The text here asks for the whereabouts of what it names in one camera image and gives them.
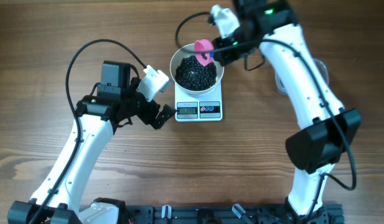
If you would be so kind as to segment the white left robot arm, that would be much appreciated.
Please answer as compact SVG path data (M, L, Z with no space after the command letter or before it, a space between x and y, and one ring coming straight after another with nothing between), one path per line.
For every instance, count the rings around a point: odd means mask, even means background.
M118 128L137 116L154 129L161 128L175 111L154 101L170 84L169 77L150 65L145 76L132 77L130 63L105 61L101 80L76 105L72 132L42 185L28 202L15 201L9 223L134 223L125 202L97 198L80 208L83 192L102 150Z

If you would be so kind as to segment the pink scoop with blue handle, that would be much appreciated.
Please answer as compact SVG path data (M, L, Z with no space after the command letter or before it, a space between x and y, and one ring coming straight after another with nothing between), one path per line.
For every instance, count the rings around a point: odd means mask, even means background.
M194 43L194 52L195 57L202 66L206 67L208 64L214 61L213 53L210 53L211 50L214 50L213 43L207 39L196 40Z

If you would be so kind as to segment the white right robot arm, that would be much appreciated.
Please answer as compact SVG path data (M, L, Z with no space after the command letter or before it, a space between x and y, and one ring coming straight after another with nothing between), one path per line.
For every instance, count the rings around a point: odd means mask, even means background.
M213 6L211 23L220 37L213 57L228 65L258 49L274 68L288 95L300 130L287 138L286 152L295 166L288 205L308 222L322 207L326 180L361 123L357 110L345 109L312 58L302 27L286 1L235 1L233 9Z

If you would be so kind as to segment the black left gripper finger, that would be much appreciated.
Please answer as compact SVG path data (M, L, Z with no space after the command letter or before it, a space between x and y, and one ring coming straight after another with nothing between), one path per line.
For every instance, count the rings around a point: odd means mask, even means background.
M156 120L161 120L164 122L164 124L171 119L175 114L177 110L170 107L169 105L164 105L162 111L158 114L156 117Z
M161 120L155 120L153 123L151 123L151 126L154 128L154 129L161 129L164 125L164 122L161 121Z

